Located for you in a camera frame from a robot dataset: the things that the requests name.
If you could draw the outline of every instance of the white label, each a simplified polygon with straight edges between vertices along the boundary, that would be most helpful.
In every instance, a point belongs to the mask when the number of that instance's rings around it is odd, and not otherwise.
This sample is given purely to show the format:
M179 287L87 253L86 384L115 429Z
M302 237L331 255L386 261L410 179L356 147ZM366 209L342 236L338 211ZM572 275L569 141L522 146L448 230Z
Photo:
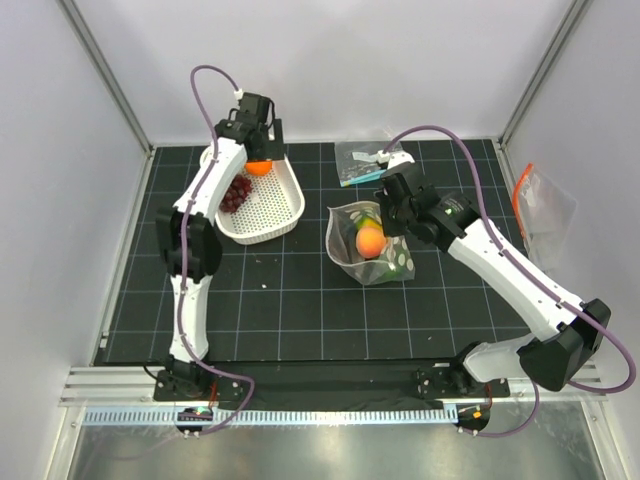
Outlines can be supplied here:
M377 155L369 155L365 152L351 152L354 160L358 160L360 162L370 162L375 163Z

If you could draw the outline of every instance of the metal floor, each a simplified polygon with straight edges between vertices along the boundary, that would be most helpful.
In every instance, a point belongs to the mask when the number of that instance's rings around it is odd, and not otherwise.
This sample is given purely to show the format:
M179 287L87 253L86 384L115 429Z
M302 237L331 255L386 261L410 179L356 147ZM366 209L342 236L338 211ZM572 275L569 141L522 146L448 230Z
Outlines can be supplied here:
M520 424L531 407L495 404L491 431ZM83 427L69 479L605 478L579 402L543 404L534 424L502 440L458 434L450 425L254 427L177 439L135 461L109 458L144 452L175 431Z

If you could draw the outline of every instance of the orange fruit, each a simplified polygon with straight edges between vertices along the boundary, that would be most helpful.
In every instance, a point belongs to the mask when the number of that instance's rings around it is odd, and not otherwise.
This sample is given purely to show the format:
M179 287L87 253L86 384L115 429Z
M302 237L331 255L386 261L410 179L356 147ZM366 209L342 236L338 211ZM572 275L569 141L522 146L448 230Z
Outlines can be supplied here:
M384 233L375 227L363 227L356 235L356 249L366 259L376 258L386 244Z
M244 167L250 175L261 177L271 171L271 160L263 162L247 162Z

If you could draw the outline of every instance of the plastic bag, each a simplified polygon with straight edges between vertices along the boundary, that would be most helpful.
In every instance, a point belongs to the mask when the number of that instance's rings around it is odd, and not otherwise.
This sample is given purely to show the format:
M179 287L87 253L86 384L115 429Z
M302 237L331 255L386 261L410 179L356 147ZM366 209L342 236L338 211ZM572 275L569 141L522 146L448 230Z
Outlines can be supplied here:
M336 168L340 186L348 187L358 183L377 180L384 169L376 163L375 154L389 142L337 142L335 144ZM400 142L391 151L402 150Z
M558 265L578 202L529 164L513 192L513 210L531 261L548 272Z
M388 238L378 258L365 260L356 249L357 224L363 217L380 223L375 202L356 202L329 209L326 245L329 258L362 285L413 280L415 265L404 237Z

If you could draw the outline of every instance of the white ruler strip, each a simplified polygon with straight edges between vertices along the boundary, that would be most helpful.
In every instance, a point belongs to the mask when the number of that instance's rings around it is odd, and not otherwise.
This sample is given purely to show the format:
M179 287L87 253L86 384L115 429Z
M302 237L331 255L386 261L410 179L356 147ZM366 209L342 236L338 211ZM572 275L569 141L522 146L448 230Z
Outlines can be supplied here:
M207 420L179 421L178 414L185 407L88 407L83 426L190 426L219 423L233 412L213 411ZM426 423L456 423L458 412L455 404L442 410L407 410L394 412L271 412L247 410L231 422L231 426L318 426L318 425L397 425Z

